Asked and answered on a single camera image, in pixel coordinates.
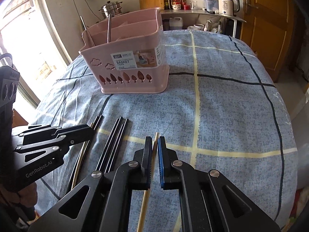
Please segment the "left hand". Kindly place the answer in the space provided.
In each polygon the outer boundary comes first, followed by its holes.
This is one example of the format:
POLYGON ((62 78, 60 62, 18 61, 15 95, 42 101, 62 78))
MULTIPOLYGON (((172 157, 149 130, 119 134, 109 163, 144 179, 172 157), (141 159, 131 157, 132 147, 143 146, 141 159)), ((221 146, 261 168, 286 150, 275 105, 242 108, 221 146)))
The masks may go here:
POLYGON ((21 217, 26 221, 32 221, 36 217, 34 206, 38 201, 36 182, 28 185, 18 192, 10 192, 1 184, 1 213, 13 222, 17 222, 19 214, 16 207, 23 206, 21 217))

